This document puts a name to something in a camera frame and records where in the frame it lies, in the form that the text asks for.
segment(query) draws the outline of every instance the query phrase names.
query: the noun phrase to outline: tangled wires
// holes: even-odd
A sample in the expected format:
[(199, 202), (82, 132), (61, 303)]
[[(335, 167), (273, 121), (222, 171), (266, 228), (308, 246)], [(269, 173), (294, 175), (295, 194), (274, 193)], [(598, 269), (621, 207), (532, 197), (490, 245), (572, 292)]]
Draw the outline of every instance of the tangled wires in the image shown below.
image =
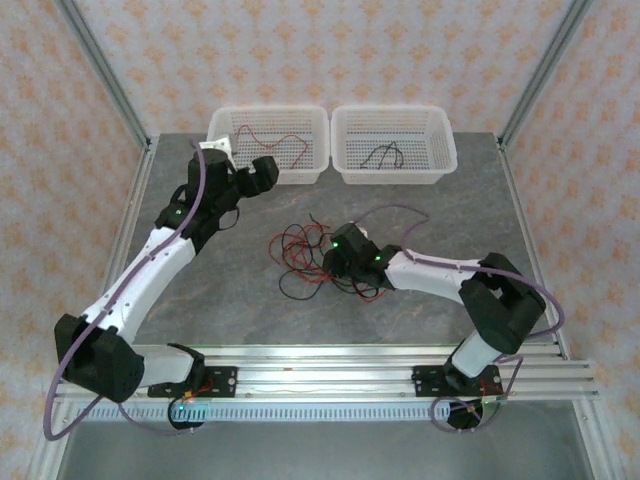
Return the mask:
[[(333, 283), (339, 290), (350, 295), (357, 295), (364, 302), (370, 303), (380, 298), (384, 292), (367, 285), (359, 286), (354, 281), (348, 281), (329, 275), (322, 270), (323, 248), (327, 244), (327, 237), (331, 235), (331, 227), (316, 221), (311, 214), (310, 224), (300, 225), (292, 223), (284, 232), (275, 235), (269, 242), (269, 256), (278, 265), (283, 265), (286, 271), (278, 280), (280, 292), (292, 300), (310, 300), (327, 283)], [(276, 257), (274, 246), (279, 244), (281, 252)], [(306, 297), (299, 297), (287, 292), (283, 286), (284, 280), (295, 276), (305, 283), (316, 285), (313, 292)]]

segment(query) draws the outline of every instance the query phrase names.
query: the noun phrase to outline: white plastic basket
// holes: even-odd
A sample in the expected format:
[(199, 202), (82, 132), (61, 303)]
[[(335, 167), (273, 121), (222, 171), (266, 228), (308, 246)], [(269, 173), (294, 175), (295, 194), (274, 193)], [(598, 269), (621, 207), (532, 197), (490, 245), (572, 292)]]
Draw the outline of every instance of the white plastic basket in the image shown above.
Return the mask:
[(432, 184), (458, 167), (451, 123), (443, 109), (432, 106), (336, 108), (331, 157), (350, 184)]
[[(329, 119), (322, 107), (223, 107), (211, 118), (207, 140), (224, 134), (235, 140), (233, 158), (238, 168), (251, 165), (258, 157), (273, 156), (280, 169), (278, 184), (315, 183), (329, 166)], [(298, 138), (282, 140), (287, 135), (304, 140), (307, 150), (304, 151), (305, 144)], [(274, 145), (279, 140), (282, 142), (272, 148), (260, 145)]]

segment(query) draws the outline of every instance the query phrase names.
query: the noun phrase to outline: orange patterned wall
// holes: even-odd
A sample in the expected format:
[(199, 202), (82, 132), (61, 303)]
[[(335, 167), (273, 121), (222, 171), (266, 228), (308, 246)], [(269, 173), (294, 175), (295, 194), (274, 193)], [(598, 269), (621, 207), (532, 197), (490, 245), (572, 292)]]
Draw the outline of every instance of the orange patterned wall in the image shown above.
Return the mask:
[(98, 294), (140, 156), (50, 0), (0, 2), (0, 478), (24, 478), (53, 326)]
[(596, 2), (509, 151), (572, 353), (640, 478), (640, 10)]
[(80, 0), (150, 134), (225, 105), (433, 103), (500, 133), (570, 0)]

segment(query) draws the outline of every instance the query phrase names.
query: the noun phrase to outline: white robotic arm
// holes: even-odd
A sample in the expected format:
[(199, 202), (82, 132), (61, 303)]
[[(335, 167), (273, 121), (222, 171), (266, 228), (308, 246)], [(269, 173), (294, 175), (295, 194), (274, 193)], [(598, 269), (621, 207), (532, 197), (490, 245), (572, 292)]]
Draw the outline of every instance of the white robotic arm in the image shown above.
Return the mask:
[[(259, 195), (277, 182), (278, 167), (273, 157), (254, 160), (255, 172), (250, 173), (248, 168), (236, 170), (228, 138), (205, 142), (201, 148), (205, 172), (200, 171), (194, 155), (187, 184), (175, 191), (127, 270), (81, 316), (65, 314), (56, 324), (56, 349), (62, 362), (78, 337), (99, 322), (71, 357), (63, 378), (114, 402), (125, 401), (145, 386), (174, 384), (179, 385), (177, 391), (201, 387), (205, 367), (204, 357), (198, 352), (175, 344), (141, 349), (132, 343), (160, 294), (220, 230), (222, 216), (237, 212), (241, 198)], [(201, 174), (204, 189), (197, 202)], [(188, 224), (182, 229), (185, 219)]]
[[(452, 394), (477, 390), (478, 377), (501, 355), (518, 351), (546, 308), (532, 287), (482, 273), (483, 268), (492, 268), (519, 274), (500, 254), (461, 261), (403, 252), (395, 245), (379, 249), (354, 223), (336, 230), (331, 242), (333, 248), (325, 254), (322, 268), (332, 276), (374, 288), (419, 290), (465, 306), (476, 328), (443, 367)], [(434, 396), (442, 395), (437, 391)]]

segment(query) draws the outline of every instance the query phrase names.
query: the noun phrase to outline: purple cable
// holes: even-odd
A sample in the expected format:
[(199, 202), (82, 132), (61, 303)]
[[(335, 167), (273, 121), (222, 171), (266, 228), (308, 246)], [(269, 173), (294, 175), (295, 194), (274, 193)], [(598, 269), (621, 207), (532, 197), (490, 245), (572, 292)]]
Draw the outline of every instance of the purple cable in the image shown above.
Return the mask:
[[(402, 235), (402, 240), (400, 242), (400, 247), (402, 248), (402, 253), (404, 253), (404, 255), (411, 260), (412, 262), (415, 263), (420, 263), (422, 265), (428, 265), (430, 267), (436, 267), (436, 268), (446, 268), (449, 270), (458, 270), (458, 271), (465, 271), (465, 272), (479, 272), (479, 273), (486, 273), (488, 275), (500, 275), (503, 277), (507, 277), (507, 278), (511, 278), (513, 280), (517, 280), (521, 283), (524, 283), (525, 285), (528, 285), (532, 288), (534, 288), (535, 290), (537, 290), (539, 293), (541, 293), (542, 295), (544, 295), (553, 305), (553, 307), (556, 309), (556, 312), (558, 313), (558, 321), (556, 322), (555, 325), (550, 326), (549, 328), (542, 330), (540, 332), (536, 332), (536, 333), (531, 333), (527, 336), (527, 339), (531, 340), (533, 338), (539, 338), (545, 335), (549, 335), (549, 334), (553, 334), (555, 332), (557, 332), (558, 330), (560, 330), (562, 328), (562, 326), (564, 325), (565, 322), (565, 313), (564, 313), (564, 309), (562, 308), (562, 305), (560, 305), (560, 302), (553, 296), (553, 294), (551, 292), (549, 292), (545, 287), (543, 287), (542, 285), (538, 284), (537, 282), (534, 282), (533, 280), (523, 277), (522, 275), (518, 275), (517, 273), (513, 273), (513, 272), (509, 272), (507, 270), (500, 270), (500, 269), (496, 269), (496, 268), (488, 268), (488, 267), (481, 267), (481, 266), (470, 266), (470, 265), (457, 265), (455, 263), (452, 262), (438, 262), (436, 260), (427, 260), (427, 259), (423, 259), (423, 258), (416, 258), (414, 257), (411, 252), (407, 249), (407, 240), (409, 238), (409, 235), (411, 234), (411, 232), (413, 232), (416, 228), (418, 228), (421, 225), (424, 225), (425, 223), (427, 223), (429, 221), (429, 215), (426, 212), (423, 212), (422, 210), (415, 208), (415, 207), (411, 207), (409, 205), (403, 205), (400, 203), (394, 203), (394, 204), (388, 204), (388, 205), (380, 205), (378, 207), (372, 208), (371, 210), (368, 210), (367, 212), (365, 212), (364, 214), (362, 214), (360, 217), (358, 217), (356, 220), (354, 220), (353, 223), (358, 223), (360, 222), (363, 218), (367, 217), (368, 215), (377, 212), (378, 210), (383, 210), (385, 208), (402, 208), (405, 210), (410, 210), (414, 213), (417, 213), (421, 216), (424, 217), (424, 220), (419, 221), (418, 223), (412, 225), (411, 227), (409, 227), (409, 229)], [(509, 382), (509, 386), (507, 387), (507, 389), (505, 390), (505, 395), (508, 397), (509, 393), (511, 392), (511, 388), (513, 387), (513, 383), (515, 382), (516, 379), (516, 375), (518, 374), (518, 371), (520, 370), (520, 367), (522, 366), (522, 362), (524, 361), (524, 358), (522, 357), (522, 355), (513, 355), (511, 357), (505, 357), (504, 355), (500, 355), (498, 358), (496, 358), (494, 361), (496, 363), (506, 363), (506, 362), (510, 362), (513, 360), (518, 360), (518, 363), (513, 371), (513, 375), (511, 376), (511, 381)], [(472, 409), (472, 406), (470, 404), (468, 404), (467, 402), (464, 402), (463, 400), (460, 400), (459, 398), (456, 397), (439, 397), (436, 400), (434, 400), (431, 403), (431, 406), (429, 407), (429, 415), (431, 416), (431, 421), (433, 422), (433, 424), (436, 426), (436, 428), (438, 428), (439, 430), (442, 430), (443, 432), (447, 432), (447, 433), (473, 433), (476, 432), (478, 430), (480, 430), (481, 428), (485, 428), (486, 426), (490, 425), (491, 423), (493, 423), (493, 420), (495, 419), (495, 417), (497, 416), (497, 412), (485, 423), (482, 425), (479, 425), (476, 428), (472, 428), (469, 430), (458, 430), (458, 429), (452, 429), (452, 428), (447, 428), (444, 427), (443, 425), (441, 425), (435, 418), (435, 409), (436, 406), (438, 405), (438, 403), (440, 403), (441, 401), (444, 400), (449, 400), (449, 401), (455, 401), (460, 403), (461, 405), (463, 405), (462, 408), (467, 408), (468, 411), (472, 412), (476, 417), (478, 417), (478, 414), (475, 412), (475, 410)]]
[[(524, 357), (522, 355), (513, 355), (511, 357), (507, 357), (507, 358), (502, 358), (502, 355), (500, 357), (498, 357), (498, 359), (495, 361), (496, 363), (507, 363), (507, 362), (511, 362), (513, 360), (518, 360), (518, 363), (516, 364), (515, 368), (513, 369), (513, 375), (511, 375), (511, 380), (509, 380), (509, 385), (507, 386), (507, 389), (504, 391), (504, 395), (506, 397), (509, 397), (509, 394), (511, 393), (511, 389), (513, 388), (513, 384), (516, 380), (516, 375), (518, 375), (518, 371), (520, 370), (520, 367), (522, 366), (522, 362), (524, 362)], [(473, 413), (473, 415), (478, 419), (481, 420), (480, 415), (478, 415), (478, 413), (475, 411), (475, 408), (473, 407), (473, 405), (471, 405), (470, 403), (465, 402), (464, 400), (461, 400), (458, 397), (438, 397), (436, 398), (433, 402), (431, 402), (431, 405), (429, 406), (429, 418), (431, 418), (431, 423), (433, 423), (433, 425), (440, 431), (445, 432), (445, 433), (475, 433), (478, 430), (482, 430), (483, 428), (488, 427), (489, 425), (491, 425), (496, 417), (498, 416), (499, 411), (495, 412), (491, 418), (489, 420), (487, 420), (485, 423), (478, 425), (475, 428), (470, 428), (468, 430), (462, 430), (462, 429), (457, 429), (457, 428), (448, 428), (445, 427), (444, 425), (442, 425), (438, 420), (436, 420), (436, 415), (435, 415), (435, 411), (436, 411), (436, 407), (438, 406), (438, 404), (444, 400), (449, 400), (450, 402), (457, 402), (460, 403), (462, 406), (461, 407), (454, 407), (451, 410), (459, 410), (462, 408), (466, 408), (468, 412)]]
[[(107, 312), (109, 312), (109, 310), (111, 310), (111, 307), (113, 307), (116, 304), (118, 298), (120, 298), (120, 296), (122, 295), (124, 290), (127, 288), (129, 283), (131, 283), (131, 280), (133, 280), (133, 278), (138, 274), (138, 272), (140, 272), (140, 270), (142, 270), (142, 268), (147, 264), (147, 262), (149, 262), (151, 259), (155, 258), (158, 255), (158, 253), (160, 253), (162, 250), (164, 250), (168, 245), (171, 244), (171, 242), (173, 242), (182, 233), (182, 231), (187, 227), (187, 225), (189, 224), (189, 222), (191, 221), (193, 216), (196, 214), (196, 211), (198, 210), (198, 207), (200, 206), (200, 202), (202, 201), (202, 197), (204, 195), (206, 166), (205, 166), (205, 161), (204, 161), (204, 155), (202, 154), (202, 150), (200, 149), (200, 145), (196, 141), (193, 141), (193, 140), (192, 140), (191, 143), (193, 144), (193, 146), (196, 149), (196, 154), (198, 156), (198, 161), (200, 163), (200, 183), (198, 185), (198, 193), (196, 195), (195, 201), (193, 202), (193, 206), (191, 207), (189, 213), (187, 214), (185, 219), (182, 221), (180, 226), (178, 226), (178, 228), (169, 237), (167, 237), (160, 245), (158, 245), (151, 252), (149, 252), (145, 257), (143, 257), (142, 260), (140, 260), (131, 269), (131, 271), (127, 274), (127, 276), (124, 278), (122, 283), (120, 283), (120, 285), (118, 286), (116, 291), (111, 296), (111, 299), (105, 304), (105, 306), (103, 307), (102, 311), (98, 314), (98, 316), (95, 318), (95, 320), (93, 320), (89, 324), (89, 326), (84, 329), (84, 331), (78, 336), (76, 341), (73, 342), (73, 344), (71, 345), (69, 350), (67, 350), (67, 353), (65, 353), (65, 355), (62, 357), (62, 360), (60, 361), (60, 364), (58, 365), (58, 368), (56, 369), (56, 372), (54, 373), (53, 378), (51, 379), (51, 385), (49, 386), (49, 391), (47, 392), (47, 399), (46, 399), (45, 407), (44, 407), (44, 418), (43, 418), (43, 421), (42, 421), (42, 426), (43, 426), (43, 430), (44, 430), (44, 436), (49, 441), (59, 440), (62, 437), (64, 437), (65, 435), (67, 435), (82, 420), (84, 420), (84, 418), (89, 414), (89, 412), (91, 412), (93, 407), (95, 407), (98, 404), (98, 402), (100, 400), (102, 400), (102, 398), (103, 398), (101, 396), (96, 397), (87, 406), (87, 408), (85, 408), (82, 411), (82, 413), (80, 413), (80, 415), (78, 415), (69, 425), (67, 425), (60, 432), (53, 433), (52, 425), (51, 425), (51, 417), (53, 415), (53, 403), (55, 401), (56, 391), (58, 389), (58, 385), (60, 384), (60, 381), (62, 380), (62, 375), (64, 374), (64, 371), (66, 370), (66, 368), (69, 366), (69, 363), (71, 362), (71, 359), (73, 358), (73, 355), (78, 351), (78, 349), (82, 345), (82, 342), (84, 342), (86, 340), (86, 338), (91, 334), (91, 332), (94, 331), (98, 327), (100, 322), (107, 315)], [(121, 406), (119, 406), (119, 407), (120, 407), (120, 412), (122, 413), (124, 409)], [(124, 417), (127, 420), (132, 421), (133, 423), (135, 423), (138, 426), (143, 426), (143, 425), (139, 424), (138, 422), (136, 422), (135, 420), (133, 420), (129, 415), (125, 415)]]

